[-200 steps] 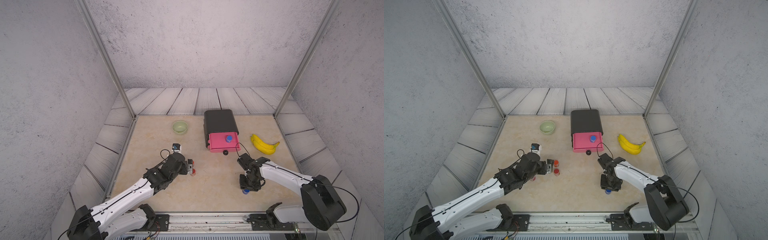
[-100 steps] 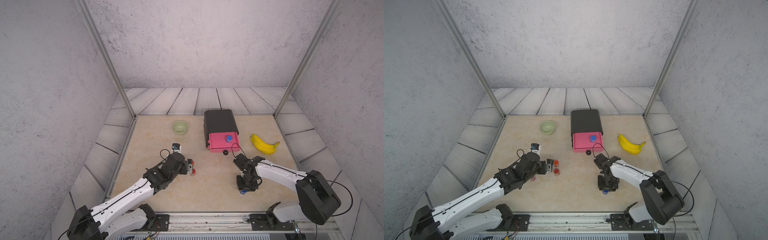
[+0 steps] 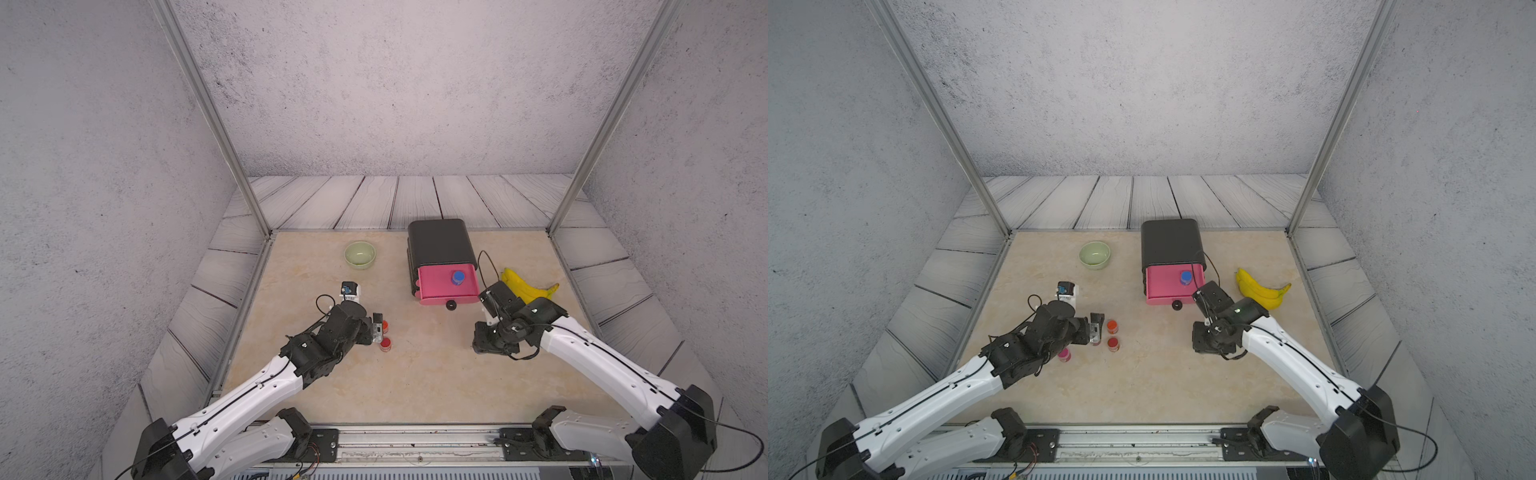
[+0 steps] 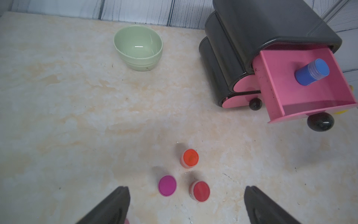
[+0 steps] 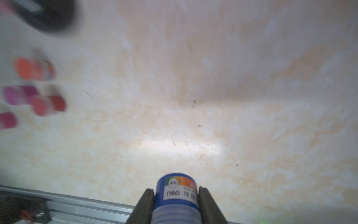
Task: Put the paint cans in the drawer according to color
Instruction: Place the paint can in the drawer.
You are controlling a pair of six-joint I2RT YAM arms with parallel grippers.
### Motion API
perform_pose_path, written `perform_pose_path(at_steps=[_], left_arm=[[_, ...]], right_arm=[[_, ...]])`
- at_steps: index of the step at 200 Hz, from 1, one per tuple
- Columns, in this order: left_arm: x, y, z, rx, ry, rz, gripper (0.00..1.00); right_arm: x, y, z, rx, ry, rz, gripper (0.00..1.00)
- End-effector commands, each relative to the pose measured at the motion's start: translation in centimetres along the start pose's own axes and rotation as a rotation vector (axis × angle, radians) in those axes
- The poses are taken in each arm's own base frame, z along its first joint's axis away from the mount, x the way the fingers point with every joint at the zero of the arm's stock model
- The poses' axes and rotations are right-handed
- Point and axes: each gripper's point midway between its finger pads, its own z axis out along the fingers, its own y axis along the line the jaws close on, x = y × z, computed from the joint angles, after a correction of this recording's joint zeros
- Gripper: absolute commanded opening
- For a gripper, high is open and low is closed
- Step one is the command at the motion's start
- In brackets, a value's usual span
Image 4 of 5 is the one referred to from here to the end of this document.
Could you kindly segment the red paint can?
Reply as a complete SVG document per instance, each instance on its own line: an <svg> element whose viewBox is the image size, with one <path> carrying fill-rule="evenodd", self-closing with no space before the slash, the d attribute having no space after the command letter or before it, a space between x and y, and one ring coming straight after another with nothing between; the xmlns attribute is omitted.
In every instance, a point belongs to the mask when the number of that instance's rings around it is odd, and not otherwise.
<svg viewBox="0 0 358 224"><path fill-rule="evenodd" d="M189 187L190 197L200 203L207 201L210 197L210 187L204 181L194 181Z"/></svg>

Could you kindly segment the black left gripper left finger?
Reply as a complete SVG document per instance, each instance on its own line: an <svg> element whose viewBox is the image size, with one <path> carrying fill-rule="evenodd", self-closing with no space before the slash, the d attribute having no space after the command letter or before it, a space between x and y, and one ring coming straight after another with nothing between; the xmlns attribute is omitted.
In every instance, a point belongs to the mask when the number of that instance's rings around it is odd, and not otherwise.
<svg viewBox="0 0 358 224"><path fill-rule="evenodd" d="M124 224L130 200L129 188L117 187L77 224Z"/></svg>

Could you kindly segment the pink top drawer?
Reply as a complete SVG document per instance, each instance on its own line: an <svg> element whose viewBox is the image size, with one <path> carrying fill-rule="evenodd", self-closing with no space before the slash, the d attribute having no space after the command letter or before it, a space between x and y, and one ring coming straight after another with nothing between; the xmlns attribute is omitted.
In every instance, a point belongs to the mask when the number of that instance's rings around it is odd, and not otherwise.
<svg viewBox="0 0 358 224"><path fill-rule="evenodd" d="M309 86L299 84L295 72L324 60L330 74ZM335 113L358 106L333 52L328 47L262 50L252 61L270 123Z"/></svg>

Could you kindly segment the blue paint can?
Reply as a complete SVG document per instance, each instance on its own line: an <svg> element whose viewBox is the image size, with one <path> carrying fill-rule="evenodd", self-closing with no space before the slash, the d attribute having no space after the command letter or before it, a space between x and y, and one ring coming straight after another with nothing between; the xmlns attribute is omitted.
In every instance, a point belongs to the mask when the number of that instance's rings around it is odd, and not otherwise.
<svg viewBox="0 0 358 224"><path fill-rule="evenodd" d="M329 74L330 69L328 64L319 58L297 70L295 72L295 79L299 84L309 86L327 77Z"/></svg>

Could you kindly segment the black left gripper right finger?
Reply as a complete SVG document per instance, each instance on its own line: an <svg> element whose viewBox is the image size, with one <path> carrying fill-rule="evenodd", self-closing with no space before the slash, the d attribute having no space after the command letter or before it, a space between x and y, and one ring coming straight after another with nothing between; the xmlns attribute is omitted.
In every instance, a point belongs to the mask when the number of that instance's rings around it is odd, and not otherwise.
<svg viewBox="0 0 358 224"><path fill-rule="evenodd" d="M251 224L300 224L256 186L247 186L244 202Z"/></svg>

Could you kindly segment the orange paint can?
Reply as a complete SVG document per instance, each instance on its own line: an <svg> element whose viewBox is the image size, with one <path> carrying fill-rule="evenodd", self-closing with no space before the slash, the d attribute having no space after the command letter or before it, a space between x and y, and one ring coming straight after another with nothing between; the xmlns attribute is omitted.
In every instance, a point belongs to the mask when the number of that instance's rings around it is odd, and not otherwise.
<svg viewBox="0 0 358 224"><path fill-rule="evenodd" d="M188 149L182 154L180 158L180 163L182 167L186 169L191 169L198 164L199 159L200 158L197 151L195 151L194 149Z"/></svg>

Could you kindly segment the pink bottom drawer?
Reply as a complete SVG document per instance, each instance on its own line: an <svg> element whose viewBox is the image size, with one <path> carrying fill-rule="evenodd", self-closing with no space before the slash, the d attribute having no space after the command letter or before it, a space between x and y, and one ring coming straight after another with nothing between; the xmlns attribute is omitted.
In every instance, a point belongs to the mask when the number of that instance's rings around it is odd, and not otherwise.
<svg viewBox="0 0 358 224"><path fill-rule="evenodd" d="M223 108L236 108L242 106L248 106L253 111L258 111L262 108L264 103L261 94L248 94L248 95L236 95L226 98L223 103Z"/></svg>

